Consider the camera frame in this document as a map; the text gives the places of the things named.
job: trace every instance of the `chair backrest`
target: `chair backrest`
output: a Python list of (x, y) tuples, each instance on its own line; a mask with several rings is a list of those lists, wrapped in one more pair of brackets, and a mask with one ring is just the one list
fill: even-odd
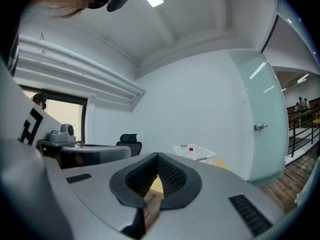
[(131, 149), (131, 157), (138, 156), (142, 149), (142, 143), (137, 141), (137, 134), (123, 134), (117, 146), (126, 146)]

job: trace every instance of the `glass door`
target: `glass door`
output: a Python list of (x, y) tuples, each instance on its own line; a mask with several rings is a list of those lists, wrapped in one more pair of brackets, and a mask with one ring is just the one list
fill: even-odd
[(288, 151), (285, 99), (273, 68), (258, 51), (230, 51), (245, 85), (254, 125), (254, 157), (249, 182), (262, 185), (283, 174)]

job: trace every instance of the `desk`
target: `desk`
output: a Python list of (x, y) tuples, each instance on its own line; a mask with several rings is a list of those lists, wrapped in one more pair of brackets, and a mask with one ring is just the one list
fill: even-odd
[[(314, 125), (318, 125), (320, 127), (320, 119), (315, 119), (312, 121), (312, 123)], [(319, 144), (318, 144), (318, 151), (316, 153), (318, 156), (320, 155), (320, 134), (319, 134)]]
[[(228, 170), (228, 167), (222, 158), (216, 158), (213, 161), (213, 165)], [(150, 191), (156, 195), (159, 195), (162, 197), (164, 196), (164, 189), (159, 176), (154, 180), (152, 186), (150, 187)]]

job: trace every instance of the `chair headrest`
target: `chair headrest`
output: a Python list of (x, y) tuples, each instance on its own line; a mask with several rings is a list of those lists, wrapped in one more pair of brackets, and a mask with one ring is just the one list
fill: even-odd
[(137, 142), (137, 134), (122, 134), (120, 141), (125, 143), (135, 143)]

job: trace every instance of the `plastic basket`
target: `plastic basket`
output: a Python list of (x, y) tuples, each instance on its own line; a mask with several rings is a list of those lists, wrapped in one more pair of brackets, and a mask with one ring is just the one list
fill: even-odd
[(173, 149), (180, 157), (190, 158), (210, 165), (213, 165), (214, 156), (216, 155), (216, 153), (213, 153), (197, 144), (173, 146)]

